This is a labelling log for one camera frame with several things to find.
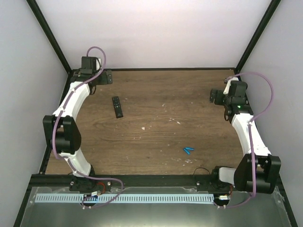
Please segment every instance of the white cable tray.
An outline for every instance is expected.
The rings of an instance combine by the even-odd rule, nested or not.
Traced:
[[[89,198],[86,202],[104,203],[115,194],[103,194],[98,198]],[[40,203],[80,203],[84,194],[37,194],[35,202]],[[112,203],[195,203],[213,204],[213,194],[121,194]]]

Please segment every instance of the remote control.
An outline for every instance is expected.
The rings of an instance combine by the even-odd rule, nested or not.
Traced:
[[[113,99],[114,109],[115,109],[115,113],[116,113],[116,118],[123,117],[119,97],[115,96],[115,97],[112,97],[112,99]]]

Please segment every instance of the wood grain surface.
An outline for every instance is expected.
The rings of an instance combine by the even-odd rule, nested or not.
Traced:
[[[113,84],[97,86],[77,117],[81,149],[97,174],[192,174],[202,166],[236,167],[242,149],[224,107],[209,103],[232,70],[117,71]],[[124,117],[116,119],[113,96]],[[191,155],[183,151],[193,147]],[[67,174],[51,155],[47,174]]]

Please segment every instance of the cable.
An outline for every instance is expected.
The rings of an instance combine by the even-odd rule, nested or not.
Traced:
[[[97,185],[102,185],[103,186],[103,190],[102,190],[102,193],[101,194],[104,194],[105,193],[105,185],[102,183],[102,182],[98,182]]]
[[[206,171],[209,173],[209,175],[211,175],[211,174],[210,174],[210,171],[209,171],[208,169],[204,168],[204,167],[198,167],[197,169],[206,170]]]
[[[103,66],[102,66],[101,70],[99,70],[98,73],[97,73],[95,76],[93,76],[92,78],[90,78],[90,79],[88,79],[88,80],[85,80],[84,82],[82,82],[82,83],[80,83],[79,85],[77,85],[77,86],[74,88],[74,90],[72,90],[72,91],[69,93],[69,95],[67,96],[67,98],[66,98],[66,100],[65,100],[65,102],[64,102],[64,104],[63,104],[63,106],[62,106],[63,110],[61,110],[61,111],[59,112],[59,114],[58,114],[58,116],[57,116],[57,119],[56,119],[56,121],[55,121],[55,123],[54,123],[54,126],[53,126],[52,147],[53,147],[53,154],[55,155],[56,159],[66,159],[67,162],[68,162],[68,164],[70,165],[70,167],[71,167],[73,173],[77,173],[77,174],[79,174],[79,175],[81,175],[81,176],[83,176],[83,177],[85,177],[85,178],[92,179],[92,180],[100,180],[100,181],[117,181],[117,182],[119,182],[119,183],[121,184],[121,191],[120,191],[114,198],[112,198],[111,200],[107,201],[106,203],[103,203],[103,204],[101,204],[101,205],[94,206],[94,208],[96,208],[96,207],[105,206],[105,205],[109,204],[110,202],[112,202],[113,200],[115,200],[115,199],[122,193],[122,191],[123,191],[123,188],[124,188],[123,182],[122,182],[120,179],[116,179],[116,178],[92,177],[92,176],[87,176],[87,175],[85,175],[85,174],[79,172],[79,171],[72,165],[70,159],[69,159],[67,156],[65,156],[65,157],[59,157],[59,156],[58,156],[57,150],[56,150],[56,143],[55,143],[55,141],[56,141],[56,131],[57,131],[57,128],[58,128],[59,120],[60,120],[60,118],[61,118],[61,116],[62,116],[62,114],[63,114],[63,112],[64,112],[64,110],[65,110],[65,108],[66,108],[66,106],[67,106],[67,104],[68,104],[68,102],[69,102],[69,100],[71,99],[72,95],[73,95],[73,94],[76,92],[76,90],[77,90],[78,88],[80,88],[82,85],[85,85],[85,84],[87,84],[87,83],[90,83],[91,81],[93,81],[94,79],[96,79],[99,75],[101,75],[101,73],[103,72],[103,70],[104,70],[104,68],[105,68],[105,66],[106,66],[106,55],[105,55],[105,52],[104,52],[100,47],[97,47],[97,46],[92,46],[92,47],[90,47],[90,48],[87,50],[87,52],[86,52],[86,56],[89,55],[89,52],[90,52],[92,49],[98,49],[98,50],[100,50],[100,51],[102,52],[102,54],[103,54],[103,56],[104,56],[104,63],[103,63]]]
[[[233,206],[227,206],[226,208],[235,208],[235,207],[239,207],[245,203],[247,203],[251,198],[254,198],[256,196],[257,193],[257,184],[256,184],[256,169],[255,169],[255,150],[254,150],[254,144],[253,144],[253,140],[252,140],[252,134],[251,134],[251,126],[252,126],[252,122],[254,120],[256,120],[257,118],[259,118],[261,115],[263,115],[271,106],[272,101],[274,99],[275,93],[274,93],[274,88],[273,85],[271,84],[271,82],[269,81],[269,79],[264,76],[261,73],[258,72],[243,72],[243,73],[238,73],[234,76],[228,77],[227,81],[234,78],[234,77],[238,77],[238,76],[244,76],[244,75],[249,75],[249,74],[253,74],[253,75],[257,75],[262,77],[264,80],[266,80],[266,82],[268,83],[269,87],[270,87],[270,91],[271,91],[271,96],[270,96],[270,101],[267,105],[267,107],[260,112],[259,114],[257,114],[256,116],[253,116],[249,123],[248,123],[248,134],[249,134],[249,138],[250,138],[250,150],[251,150],[251,169],[252,169],[252,194],[242,203],[239,203],[237,205],[233,205]]]
[[[232,197],[233,185],[231,184],[230,187],[231,187],[231,190],[229,192],[229,195],[230,195],[230,197]]]

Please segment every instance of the blue plastic piece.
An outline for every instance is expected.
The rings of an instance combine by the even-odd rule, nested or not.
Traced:
[[[185,148],[183,148],[183,150],[188,154],[190,155],[190,152],[188,150],[186,150]]]
[[[194,148],[189,148],[189,147],[186,147],[185,149],[186,150],[195,150]]]

